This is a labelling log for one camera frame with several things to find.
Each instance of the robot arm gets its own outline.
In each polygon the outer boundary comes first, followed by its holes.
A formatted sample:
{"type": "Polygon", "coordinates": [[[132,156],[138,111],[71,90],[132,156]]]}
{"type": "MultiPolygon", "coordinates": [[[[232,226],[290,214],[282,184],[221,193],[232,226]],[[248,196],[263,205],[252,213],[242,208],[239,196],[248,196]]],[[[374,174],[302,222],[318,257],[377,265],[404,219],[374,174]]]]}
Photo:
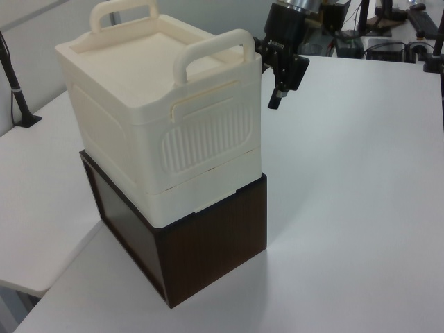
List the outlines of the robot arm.
{"type": "Polygon", "coordinates": [[[262,56],[262,72],[273,68],[275,89],[268,107],[277,109],[282,97],[297,90],[308,68],[309,60],[296,54],[307,25],[305,18],[318,12],[321,0],[277,0],[271,5],[265,24],[265,38],[256,41],[262,56]]]}

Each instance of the black stand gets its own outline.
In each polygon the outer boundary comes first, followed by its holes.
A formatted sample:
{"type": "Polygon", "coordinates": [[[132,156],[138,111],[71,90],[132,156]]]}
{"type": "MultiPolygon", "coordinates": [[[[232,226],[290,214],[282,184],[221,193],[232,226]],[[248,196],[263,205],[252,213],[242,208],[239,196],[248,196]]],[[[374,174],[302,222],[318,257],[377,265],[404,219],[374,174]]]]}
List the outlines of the black stand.
{"type": "Polygon", "coordinates": [[[29,128],[38,121],[42,120],[41,117],[35,116],[29,111],[28,105],[26,104],[25,98],[23,96],[22,89],[19,85],[19,81],[15,75],[14,69],[12,68],[11,59],[9,56],[6,43],[4,42],[3,35],[0,32],[0,61],[5,70],[6,77],[8,78],[9,84],[11,86],[11,91],[14,94],[15,100],[19,106],[20,112],[22,113],[22,120],[16,123],[16,126],[29,128]]]}
{"type": "Polygon", "coordinates": [[[85,151],[102,220],[175,307],[266,248],[266,176],[207,209],[154,228],[85,151]]]}
{"type": "Polygon", "coordinates": [[[444,56],[441,55],[444,43],[444,10],[441,15],[441,22],[436,36],[435,47],[432,53],[428,53],[425,58],[424,71],[427,73],[440,73],[441,66],[444,64],[444,56]]]}

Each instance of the wooden box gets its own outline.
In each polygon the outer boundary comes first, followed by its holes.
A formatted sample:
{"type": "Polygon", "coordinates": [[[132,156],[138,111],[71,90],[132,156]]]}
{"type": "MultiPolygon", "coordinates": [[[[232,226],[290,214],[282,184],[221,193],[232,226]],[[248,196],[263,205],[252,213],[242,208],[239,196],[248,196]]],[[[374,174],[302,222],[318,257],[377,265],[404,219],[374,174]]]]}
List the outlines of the wooden box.
{"type": "Polygon", "coordinates": [[[102,220],[161,297],[175,307],[266,248],[266,176],[226,199],[154,228],[85,151],[102,220]]]}

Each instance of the white wall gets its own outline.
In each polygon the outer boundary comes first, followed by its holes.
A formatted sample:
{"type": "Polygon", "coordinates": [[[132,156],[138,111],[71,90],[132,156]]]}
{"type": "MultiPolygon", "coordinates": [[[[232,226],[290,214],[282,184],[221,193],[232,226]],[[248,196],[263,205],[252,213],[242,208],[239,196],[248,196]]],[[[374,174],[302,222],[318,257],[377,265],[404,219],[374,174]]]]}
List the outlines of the white wall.
{"type": "MultiPolygon", "coordinates": [[[[48,2],[33,1],[45,4],[48,2]]],[[[19,6],[21,3],[14,0],[8,1],[10,4],[5,5],[5,2],[1,3],[2,7],[19,6]]],[[[89,13],[99,2],[101,1],[70,0],[8,31],[2,31],[10,49],[12,65],[31,112],[39,110],[65,90],[54,46],[88,31],[89,13]]],[[[15,111],[15,118],[18,119],[17,105],[15,111]]],[[[1,68],[0,135],[11,128],[10,86],[1,68]]]]}
{"type": "MultiPolygon", "coordinates": [[[[54,46],[72,40],[89,30],[89,13],[98,2],[101,1],[70,0],[4,32],[12,64],[31,112],[39,110],[65,90],[54,46]]],[[[219,34],[243,28],[256,37],[264,36],[264,25],[273,3],[271,0],[157,0],[157,2],[161,13],[211,33],[219,34]]],[[[121,20],[126,22],[147,14],[146,8],[128,11],[121,13],[121,20]]],[[[15,106],[15,118],[18,117],[18,107],[15,106]]],[[[0,135],[11,127],[10,88],[3,70],[0,69],[0,135]]]]}
{"type": "MultiPolygon", "coordinates": [[[[242,28],[264,37],[264,26],[274,0],[157,0],[160,13],[213,34],[242,28]]],[[[147,16],[148,10],[121,13],[123,22],[147,16]]]]}

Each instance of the electronic equipment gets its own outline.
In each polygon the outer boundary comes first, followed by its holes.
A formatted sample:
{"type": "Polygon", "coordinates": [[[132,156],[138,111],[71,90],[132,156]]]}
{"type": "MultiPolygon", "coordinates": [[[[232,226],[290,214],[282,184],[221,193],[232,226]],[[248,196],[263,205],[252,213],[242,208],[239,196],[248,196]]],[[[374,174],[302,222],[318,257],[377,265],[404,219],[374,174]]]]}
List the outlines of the electronic equipment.
{"type": "Polygon", "coordinates": [[[429,40],[436,39],[438,27],[426,12],[409,9],[406,11],[409,21],[417,33],[424,33],[424,36],[429,40]]]}
{"type": "Polygon", "coordinates": [[[361,59],[364,56],[364,44],[361,38],[352,40],[334,39],[334,47],[338,58],[361,59]]]}
{"type": "Polygon", "coordinates": [[[367,59],[379,61],[402,62],[404,45],[400,40],[371,38],[368,41],[367,59]]]}
{"type": "Polygon", "coordinates": [[[425,10],[425,4],[423,4],[423,3],[416,3],[416,4],[412,5],[412,6],[410,6],[410,10],[418,10],[418,11],[425,10]]]}

